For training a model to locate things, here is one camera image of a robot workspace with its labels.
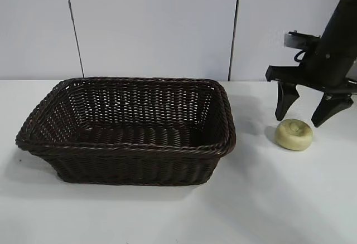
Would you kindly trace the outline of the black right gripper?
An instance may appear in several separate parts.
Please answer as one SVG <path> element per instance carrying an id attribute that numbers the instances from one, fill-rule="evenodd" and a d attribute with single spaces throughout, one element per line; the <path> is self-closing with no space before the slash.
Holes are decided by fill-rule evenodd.
<path id="1" fill-rule="evenodd" d="M 269 66 L 267 81 L 278 81 L 275 116 L 282 121 L 300 97 L 296 85 L 325 92 L 311 121 L 318 128 L 353 105 L 356 83 L 347 74 L 356 60 L 356 2 L 340 1 L 322 36 L 296 31 L 285 34 L 284 45 L 299 49 L 298 66 Z"/>

